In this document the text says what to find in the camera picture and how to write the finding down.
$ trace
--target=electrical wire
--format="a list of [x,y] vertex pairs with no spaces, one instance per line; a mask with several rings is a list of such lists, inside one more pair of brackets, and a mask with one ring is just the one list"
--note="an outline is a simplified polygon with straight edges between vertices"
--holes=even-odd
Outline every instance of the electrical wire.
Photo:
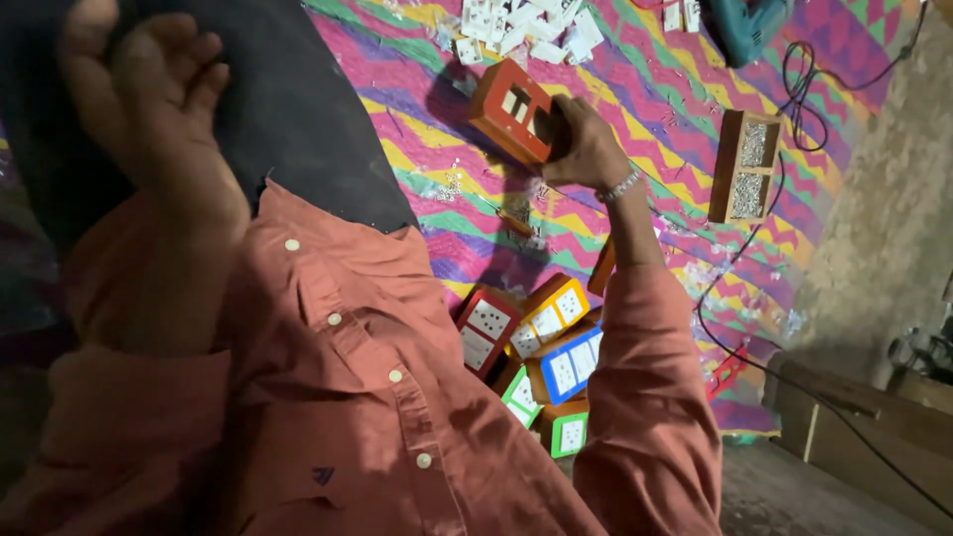
[[[814,45],[810,44],[809,42],[795,41],[794,43],[788,45],[787,52],[784,54],[784,61],[781,62],[781,77],[783,78],[784,90],[787,92],[788,101],[781,105],[781,107],[778,109],[778,114],[788,113],[791,117],[791,125],[793,129],[792,136],[794,137],[794,144],[798,147],[798,149],[807,153],[820,151],[827,145],[827,138],[830,134],[827,130],[827,122],[824,120],[823,116],[821,116],[821,113],[807,104],[807,95],[811,91],[811,84],[814,83],[814,79],[822,74],[825,74],[837,82],[841,88],[850,92],[865,90],[877,82],[880,82],[888,72],[897,66],[898,63],[908,59],[913,53],[913,48],[917,45],[917,38],[920,36],[920,29],[923,27],[923,18],[926,15],[926,6],[926,2],[923,2],[920,5],[920,16],[917,18],[917,27],[914,29],[913,34],[910,37],[910,42],[900,50],[900,53],[896,58],[894,58],[893,61],[890,62],[889,65],[883,68],[883,71],[881,71],[880,74],[858,86],[852,86],[847,82],[844,82],[843,78],[841,78],[841,76],[835,72],[831,72],[826,69],[818,69],[814,59]],[[789,71],[790,62],[795,57],[799,57],[801,59],[801,68],[799,69],[798,77],[795,80],[788,80],[787,74]],[[814,147],[808,147],[801,141],[801,130],[804,125],[805,114],[813,116],[821,125],[822,137],[818,141],[818,144]]]
[[[826,75],[830,76],[832,79],[834,79],[838,84],[840,84],[842,88],[844,88],[844,89],[846,89],[846,90],[848,90],[848,91],[859,91],[859,90],[863,90],[864,88],[868,88],[868,87],[870,87],[870,86],[873,85],[873,84],[876,84],[876,83],[877,83],[878,81],[880,81],[884,76],[886,76],[886,74],[887,74],[888,72],[890,72],[890,70],[892,70],[898,63],[900,63],[900,62],[903,61],[904,59],[907,59],[907,58],[910,57],[910,55],[911,55],[912,52],[913,52],[914,46],[917,44],[917,38],[919,37],[921,27],[923,26],[923,17],[924,17],[924,15],[925,15],[925,13],[926,13],[926,3],[924,2],[924,3],[921,5],[921,8],[920,8],[920,16],[919,16],[919,18],[918,18],[918,20],[917,20],[917,27],[916,27],[916,29],[914,30],[913,35],[912,35],[911,38],[910,38],[910,42],[909,42],[906,46],[904,46],[904,47],[901,49],[901,53],[897,56],[897,58],[894,59],[892,62],[890,62],[890,64],[887,65],[887,67],[886,67],[880,74],[878,74],[877,76],[875,76],[875,77],[874,77],[873,79],[871,79],[870,81],[865,82],[865,83],[863,83],[863,84],[860,84],[859,86],[851,86],[851,85],[847,84],[846,82],[843,81],[843,79],[842,79],[840,76],[838,76],[837,74],[835,74],[835,73],[833,73],[833,72],[831,72],[831,71],[826,71],[826,70],[821,70],[821,69],[815,68],[815,63],[814,63],[814,46],[811,45],[810,43],[808,43],[808,42],[806,42],[806,41],[798,41],[798,42],[792,43],[791,45],[788,46],[788,48],[787,48],[787,53],[785,54],[785,56],[784,56],[784,61],[783,61],[782,65],[781,65],[781,76],[783,76],[783,78],[784,78],[784,88],[787,90],[787,94],[788,94],[788,96],[790,97],[790,100],[788,100],[788,102],[786,102],[784,105],[782,105],[782,106],[778,109],[777,115],[783,114],[783,113],[785,112],[785,110],[788,110],[788,109],[790,108],[790,110],[791,110],[791,122],[792,122],[792,125],[793,125],[794,142],[795,142],[795,145],[798,147],[798,149],[801,149],[802,151],[806,151],[806,152],[808,152],[808,153],[812,153],[812,152],[815,152],[815,151],[820,151],[820,150],[823,149],[823,147],[827,144],[828,131],[827,131],[827,124],[826,124],[826,122],[824,121],[823,117],[821,116],[821,114],[820,114],[818,111],[816,111],[816,110],[814,110],[813,108],[809,107],[809,106],[806,104],[806,102],[805,102],[806,99],[807,99],[807,95],[808,95],[808,93],[810,92],[811,83],[814,81],[814,79],[815,79],[818,75],[820,75],[820,74],[826,74]],[[788,74],[788,65],[789,65],[789,62],[790,62],[791,58],[794,56],[794,53],[795,53],[797,50],[800,50],[800,51],[801,51],[803,57],[808,57],[808,58],[809,58],[809,62],[808,62],[808,64],[807,64],[807,71],[805,71],[804,69],[801,69],[801,71],[799,72],[799,78],[794,82],[794,85],[791,86],[791,85],[789,84],[789,80],[788,80],[788,76],[787,76],[787,74]],[[821,141],[818,143],[817,147],[814,147],[814,148],[808,148],[808,147],[803,146],[803,144],[801,144],[801,126],[803,125],[803,114],[804,114],[804,112],[808,112],[808,113],[814,115],[814,117],[817,118],[817,120],[821,123],[821,128],[822,128],[822,131],[823,131],[823,138],[822,138]],[[779,160],[779,162],[781,163],[781,184],[778,186],[778,191],[775,193],[774,200],[771,201],[771,205],[768,207],[767,213],[765,213],[765,217],[769,216],[772,212],[774,212],[774,208],[775,208],[775,206],[778,204],[778,200],[781,198],[781,192],[782,192],[783,189],[784,189],[784,182],[785,182],[786,179],[787,179],[787,172],[784,170],[784,159],[783,159],[783,157],[782,157],[780,154],[778,154],[778,160]],[[701,329],[704,330],[705,334],[708,336],[709,339],[711,339],[712,342],[714,342],[721,350],[723,350],[724,352],[726,352],[726,353],[729,355],[729,359],[730,359],[730,357],[734,357],[734,358],[736,358],[736,359],[738,359],[738,360],[740,360],[740,361],[743,361],[743,362],[747,363],[748,365],[753,366],[753,367],[759,369],[760,371],[764,372],[765,374],[767,374],[767,375],[769,375],[769,376],[772,376],[772,377],[778,379],[778,381],[787,383],[787,384],[789,384],[789,385],[791,385],[791,386],[793,386],[793,387],[799,389],[799,390],[802,391],[804,394],[806,394],[806,395],[808,395],[809,397],[811,397],[811,398],[815,399],[816,401],[820,402],[821,405],[823,405],[824,407],[826,407],[827,409],[829,409],[831,412],[833,412],[834,415],[836,415],[836,416],[838,417],[838,419],[840,419],[840,420],[847,426],[847,428],[848,428],[851,432],[853,432],[854,435],[856,435],[859,440],[861,440],[861,443],[863,443],[867,448],[870,449],[870,451],[874,454],[874,456],[876,456],[878,459],[880,459],[881,462],[883,462],[887,467],[889,467],[894,473],[897,474],[897,476],[899,476],[904,482],[906,482],[910,487],[912,487],[912,488],[914,489],[914,491],[916,491],[916,492],[919,493],[922,497],[924,497],[929,503],[931,503],[933,506],[935,506],[935,507],[936,507],[940,512],[942,512],[946,517],[948,517],[948,518],[950,518],[950,519],[953,519],[953,512],[951,512],[948,508],[946,508],[946,506],[944,506],[944,505],[941,504],[939,501],[937,501],[937,500],[936,500],[932,495],[930,495],[926,490],[924,490],[924,489],[923,489],[922,487],[920,487],[916,482],[914,482],[913,479],[911,479],[909,476],[907,476],[907,474],[904,473],[904,472],[902,471],[902,469],[900,469],[899,467],[897,467],[896,464],[894,464],[894,463],[891,462],[886,456],[884,456],[883,453],[882,453],[874,444],[872,444],[872,443],[870,442],[870,440],[868,440],[868,439],[861,433],[861,431],[858,430],[856,426],[854,426],[854,424],[853,424],[852,422],[850,422],[850,420],[848,420],[846,417],[844,417],[844,415],[841,413],[840,409],[838,409],[838,408],[837,408],[833,403],[831,403],[827,398],[825,398],[824,396],[822,396],[820,393],[817,393],[817,392],[815,392],[814,390],[809,389],[809,388],[807,388],[807,387],[801,385],[801,384],[798,383],[797,381],[790,380],[790,379],[786,378],[785,376],[781,375],[780,373],[778,373],[778,372],[776,372],[776,371],[773,371],[773,370],[770,370],[769,368],[767,368],[766,366],[764,366],[764,365],[762,365],[762,364],[760,364],[760,363],[758,363],[758,362],[755,362],[755,361],[752,361],[752,360],[749,360],[749,359],[747,359],[747,358],[745,358],[745,357],[740,356],[735,350],[732,350],[731,348],[729,348],[728,346],[726,346],[724,343],[722,343],[717,337],[715,337],[715,334],[713,334],[713,333],[711,332],[711,330],[708,329],[708,326],[705,325],[704,315],[701,313],[701,309],[702,309],[702,307],[704,306],[705,299],[708,298],[708,295],[711,293],[712,289],[714,289],[714,288],[715,288],[715,285],[717,285],[718,282],[721,281],[722,278],[724,278],[725,274],[727,274],[728,272],[730,272],[731,267],[733,267],[733,266],[735,265],[735,263],[738,261],[738,259],[741,258],[741,255],[744,254],[744,251],[745,251],[746,249],[748,249],[748,246],[750,246],[751,243],[754,241],[755,235],[758,234],[758,231],[760,231],[760,229],[761,229],[761,223],[759,223],[759,224],[751,231],[751,235],[748,236],[748,238],[744,241],[744,243],[741,245],[741,247],[739,248],[739,250],[738,250],[738,251],[735,253],[735,255],[732,257],[731,261],[729,262],[729,268],[728,268],[727,270],[722,270],[720,273],[718,273],[718,275],[715,276],[715,278],[714,278],[714,279],[712,280],[712,282],[708,285],[708,287],[704,290],[704,292],[701,293],[701,296],[699,297],[698,304],[697,304],[696,307],[695,307],[695,314],[698,316],[699,324],[700,324],[700,326],[701,326]],[[774,342],[772,342],[772,344],[774,344],[775,346],[777,346],[779,349],[783,349],[783,348],[781,348],[780,345],[778,345],[778,344],[776,344],[776,343],[774,343]]]

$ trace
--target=black pants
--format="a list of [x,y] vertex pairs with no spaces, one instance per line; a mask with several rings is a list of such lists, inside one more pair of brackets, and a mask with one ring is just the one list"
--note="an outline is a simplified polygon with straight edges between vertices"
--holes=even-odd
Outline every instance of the black pants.
[[[0,119],[30,204],[60,251],[133,188],[82,132],[55,60],[73,0],[0,0]],[[225,44],[215,138],[253,212],[264,176],[345,220],[416,226],[354,88],[296,0],[128,0],[114,40],[162,12]]]

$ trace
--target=shirt sleeve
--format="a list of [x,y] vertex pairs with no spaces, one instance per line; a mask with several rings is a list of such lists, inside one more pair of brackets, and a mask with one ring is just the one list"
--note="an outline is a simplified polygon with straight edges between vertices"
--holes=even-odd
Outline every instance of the shirt sleeve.
[[57,361],[40,452],[0,504],[0,534],[177,534],[221,438],[230,360],[85,347]]
[[705,397],[692,304],[664,266],[616,272],[573,470],[613,534],[720,534],[721,441]]

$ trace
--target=man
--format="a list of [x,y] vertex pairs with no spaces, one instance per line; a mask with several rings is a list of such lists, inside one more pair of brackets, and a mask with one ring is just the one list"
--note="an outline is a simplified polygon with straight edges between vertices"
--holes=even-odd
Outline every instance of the man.
[[570,483],[464,369],[416,219],[295,1],[142,0],[129,25],[115,0],[65,21],[62,0],[12,3],[4,124],[81,345],[0,534],[719,533],[691,305],[585,101],[557,98],[574,146],[543,173],[605,195],[618,271]]

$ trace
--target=shirt logo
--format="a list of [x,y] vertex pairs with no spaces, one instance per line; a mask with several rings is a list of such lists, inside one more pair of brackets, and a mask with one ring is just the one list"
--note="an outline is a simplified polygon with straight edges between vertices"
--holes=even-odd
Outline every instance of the shirt logo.
[[334,474],[335,469],[333,467],[315,467],[311,470],[311,478],[321,485],[327,484]]

